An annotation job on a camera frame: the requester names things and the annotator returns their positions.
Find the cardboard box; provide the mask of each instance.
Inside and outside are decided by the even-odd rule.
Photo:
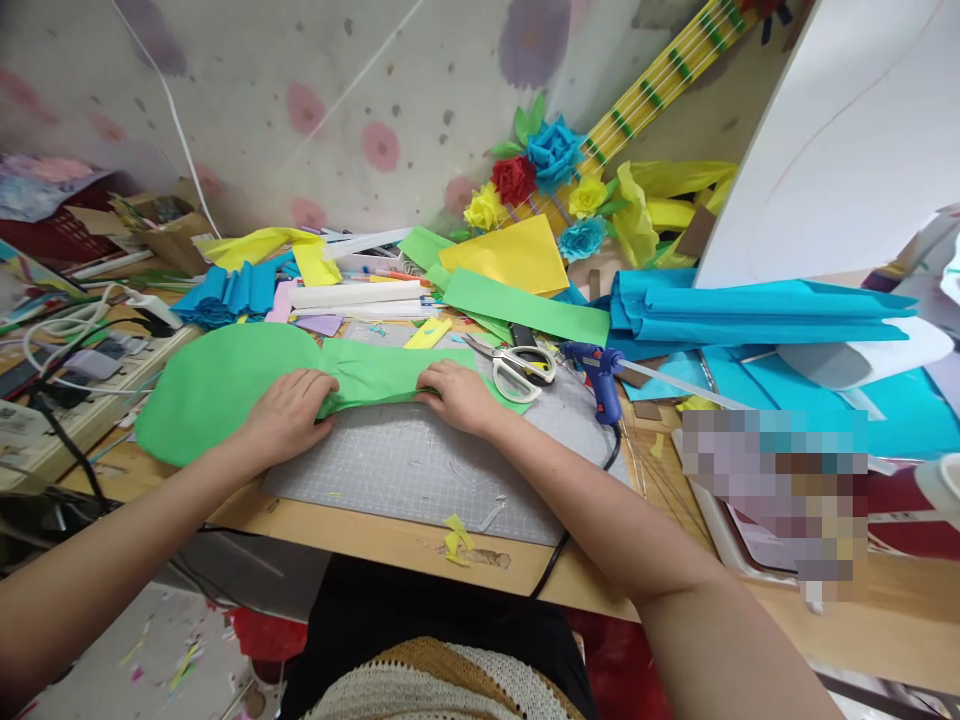
[[[156,255],[166,260],[177,270],[191,275],[203,275],[209,265],[194,245],[194,238],[210,235],[213,226],[202,210],[200,199],[193,182],[182,179],[170,195],[140,193],[120,200],[111,200],[110,205],[117,212],[129,215],[125,205],[129,205],[140,215],[159,226],[155,230],[130,228],[123,223],[117,213],[100,212],[85,208],[67,208],[82,222],[91,235],[109,235],[111,237],[132,237],[150,248]],[[175,207],[183,213],[180,217],[164,222],[160,208]]]

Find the person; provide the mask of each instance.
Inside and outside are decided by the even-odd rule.
[[[16,713],[116,619],[238,488],[321,442],[336,379],[285,375],[245,424],[166,482],[0,583],[0,714]],[[502,408],[449,360],[416,400],[496,448],[643,622],[681,720],[841,718],[741,584],[631,489]],[[595,717],[562,613],[546,603],[373,563],[331,561],[283,717]]]

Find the blue glue gun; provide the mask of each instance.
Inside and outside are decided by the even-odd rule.
[[[613,376],[621,370],[623,353],[614,348],[568,341],[560,344],[564,357],[576,360],[587,373],[597,396],[597,422],[616,425],[620,422],[620,397]]]

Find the white board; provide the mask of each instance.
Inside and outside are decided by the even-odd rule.
[[[883,265],[960,200],[960,2],[819,0],[698,288]]]

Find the red basket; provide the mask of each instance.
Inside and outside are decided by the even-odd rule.
[[[91,235],[64,207],[75,205],[112,212],[109,204],[112,180],[110,175],[100,178],[65,200],[53,215],[38,222],[0,220],[0,239],[54,270],[66,270],[117,252],[119,247],[105,237]]]

